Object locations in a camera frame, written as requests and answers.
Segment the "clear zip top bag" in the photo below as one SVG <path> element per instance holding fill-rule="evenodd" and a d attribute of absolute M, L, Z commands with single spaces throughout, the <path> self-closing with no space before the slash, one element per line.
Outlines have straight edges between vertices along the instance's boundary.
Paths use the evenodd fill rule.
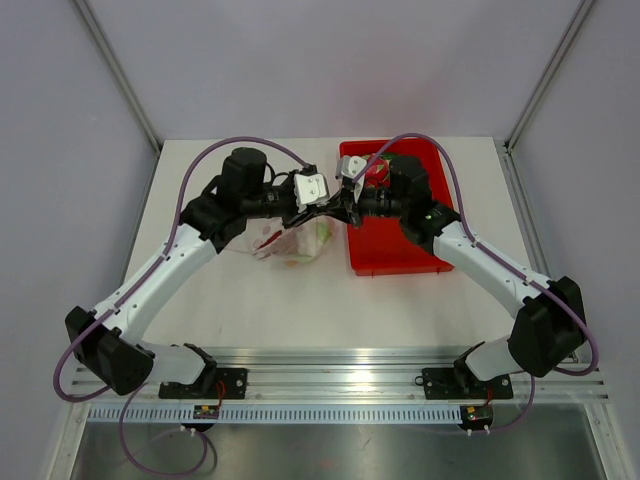
<path fill-rule="evenodd" d="M 336 231 L 336 222 L 319 217 L 285 229 L 280 218 L 252 219 L 246 230 L 226 247 L 276 268 L 297 268 L 322 255 Z"/>

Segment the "white cauliflower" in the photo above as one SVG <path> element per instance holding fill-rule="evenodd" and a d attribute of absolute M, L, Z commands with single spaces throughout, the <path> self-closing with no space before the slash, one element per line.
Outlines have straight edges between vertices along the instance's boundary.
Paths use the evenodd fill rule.
<path fill-rule="evenodd" d="M 315 219 L 287 232 L 285 264 L 297 266 L 318 257 L 333 237 L 330 220 Z"/>

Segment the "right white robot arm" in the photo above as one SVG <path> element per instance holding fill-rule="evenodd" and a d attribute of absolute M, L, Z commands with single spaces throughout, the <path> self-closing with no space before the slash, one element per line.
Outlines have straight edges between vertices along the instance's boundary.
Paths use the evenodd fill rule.
<path fill-rule="evenodd" d="M 419 159 L 394 159 L 385 187 L 366 187 L 358 177 L 365 167 L 359 156 L 344 156 L 338 163 L 349 222 L 397 219 L 412 244 L 467 275 L 514 321 L 509 335 L 482 342 L 456 359 L 453 380 L 460 393 L 476 396 L 489 381 L 520 371 L 542 378 L 585 343 L 583 302 L 573 280 L 553 281 L 481 242 L 458 212 L 432 197 Z"/>

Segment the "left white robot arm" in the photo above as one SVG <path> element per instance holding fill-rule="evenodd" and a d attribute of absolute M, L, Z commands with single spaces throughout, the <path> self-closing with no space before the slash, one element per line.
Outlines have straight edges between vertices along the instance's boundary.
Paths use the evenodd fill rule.
<path fill-rule="evenodd" d="M 286 173 L 280 183 L 264 179 L 272 173 L 262 151 L 234 149 L 202 193 L 178 205 L 155 257 L 93 309 L 76 307 L 67 315 L 74 357 L 108 389 L 124 396 L 158 381 L 195 398 L 217 390 L 218 364 L 202 348 L 146 344 L 143 337 L 181 286 L 241 235 L 249 220 L 296 220 L 328 197 L 326 179 L 313 165 Z"/>

